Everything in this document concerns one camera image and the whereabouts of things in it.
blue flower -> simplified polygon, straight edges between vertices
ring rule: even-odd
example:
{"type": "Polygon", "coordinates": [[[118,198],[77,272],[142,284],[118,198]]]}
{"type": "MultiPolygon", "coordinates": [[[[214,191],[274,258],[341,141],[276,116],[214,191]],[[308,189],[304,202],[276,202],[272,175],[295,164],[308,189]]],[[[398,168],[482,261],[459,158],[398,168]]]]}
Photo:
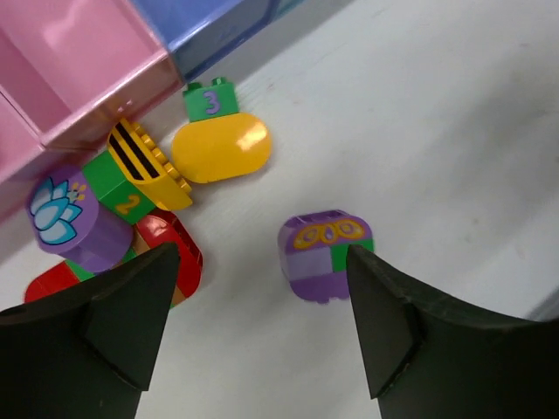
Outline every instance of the blue flower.
{"type": "Polygon", "coordinates": [[[68,181],[56,187],[47,178],[35,192],[29,205],[33,215],[33,225],[41,240],[46,244],[62,244],[77,236],[71,222],[81,214],[82,209],[74,205],[75,196],[68,189],[68,181]]]}

number 2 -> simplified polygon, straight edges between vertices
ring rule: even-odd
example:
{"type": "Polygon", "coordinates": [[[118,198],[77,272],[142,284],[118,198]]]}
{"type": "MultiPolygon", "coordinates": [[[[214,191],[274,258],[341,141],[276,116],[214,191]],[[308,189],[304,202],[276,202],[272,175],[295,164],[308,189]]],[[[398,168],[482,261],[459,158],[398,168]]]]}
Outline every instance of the number 2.
{"type": "Polygon", "coordinates": [[[138,195],[129,195],[127,203],[119,203],[116,207],[114,207],[117,211],[119,211],[123,216],[127,216],[130,213],[132,208],[135,208],[140,203],[140,197],[138,195]]]}
{"type": "Polygon", "coordinates": [[[208,115],[215,115],[221,109],[221,104],[219,103],[219,99],[217,98],[217,93],[215,92],[206,92],[204,93],[204,97],[208,100],[208,105],[211,105],[208,109],[206,109],[206,113],[208,115]]]}

yellow block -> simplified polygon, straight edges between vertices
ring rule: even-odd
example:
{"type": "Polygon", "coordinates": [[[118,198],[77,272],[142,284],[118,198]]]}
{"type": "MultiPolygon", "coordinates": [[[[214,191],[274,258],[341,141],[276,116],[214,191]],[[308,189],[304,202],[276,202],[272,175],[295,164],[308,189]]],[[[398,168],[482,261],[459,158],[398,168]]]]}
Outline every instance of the yellow block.
{"type": "Polygon", "coordinates": [[[248,113],[185,125],[171,147],[176,169],[196,183],[248,175],[264,166],[271,153],[268,128],[248,113]]]}
{"type": "Polygon", "coordinates": [[[111,130],[107,148],[127,180],[158,208],[182,210],[192,204],[189,184],[138,124],[121,120],[111,130]]]}

white table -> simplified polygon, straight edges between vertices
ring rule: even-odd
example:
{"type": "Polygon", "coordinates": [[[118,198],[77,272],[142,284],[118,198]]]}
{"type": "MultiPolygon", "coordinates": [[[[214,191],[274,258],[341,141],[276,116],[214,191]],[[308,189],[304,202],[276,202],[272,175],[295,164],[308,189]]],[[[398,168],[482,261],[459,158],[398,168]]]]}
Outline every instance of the white table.
{"type": "MultiPolygon", "coordinates": [[[[195,187],[179,214],[204,286],[170,312],[137,417],[380,417],[350,303],[305,303],[281,276],[291,215],[346,210],[416,278],[516,316],[540,305],[559,285],[558,18],[551,0],[307,0],[208,71],[243,79],[242,108],[272,129],[274,155],[195,187]],[[340,3],[294,41],[291,28],[340,3]]],[[[169,150],[180,95],[143,122],[169,150]]],[[[0,237],[5,308],[58,260],[22,214],[0,237]]]]}

purple cylinder block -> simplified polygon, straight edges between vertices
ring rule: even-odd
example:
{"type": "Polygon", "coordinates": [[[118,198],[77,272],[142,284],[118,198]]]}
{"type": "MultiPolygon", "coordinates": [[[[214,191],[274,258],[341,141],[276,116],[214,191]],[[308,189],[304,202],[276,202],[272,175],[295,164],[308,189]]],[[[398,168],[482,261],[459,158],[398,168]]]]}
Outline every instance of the purple cylinder block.
{"type": "Polygon", "coordinates": [[[373,233],[361,218],[338,209],[294,216],[278,235],[281,269],[301,299],[327,304],[349,299],[345,256],[350,244],[373,250],[373,233]]]}
{"type": "Polygon", "coordinates": [[[38,246],[89,272],[117,265],[132,243],[132,226],[99,203],[79,168],[52,172],[26,205],[38,246]]]}

